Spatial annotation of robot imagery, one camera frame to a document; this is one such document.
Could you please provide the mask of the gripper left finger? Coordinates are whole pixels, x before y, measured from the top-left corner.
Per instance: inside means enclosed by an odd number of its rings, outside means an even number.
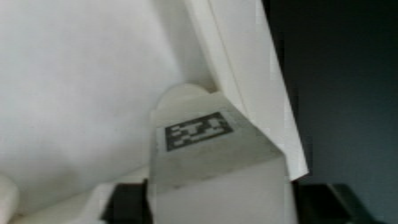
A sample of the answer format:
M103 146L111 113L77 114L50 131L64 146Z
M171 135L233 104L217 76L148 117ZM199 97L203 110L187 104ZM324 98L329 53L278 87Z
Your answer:
M103 211L103 221L107 224L151 224L146 193L146 181L116 185Z

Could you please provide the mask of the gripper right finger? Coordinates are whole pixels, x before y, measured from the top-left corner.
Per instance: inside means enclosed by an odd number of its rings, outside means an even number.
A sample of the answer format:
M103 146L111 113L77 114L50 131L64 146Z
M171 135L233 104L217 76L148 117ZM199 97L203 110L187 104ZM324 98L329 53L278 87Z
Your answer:
M377 224L345 184L295 185L299 224Z

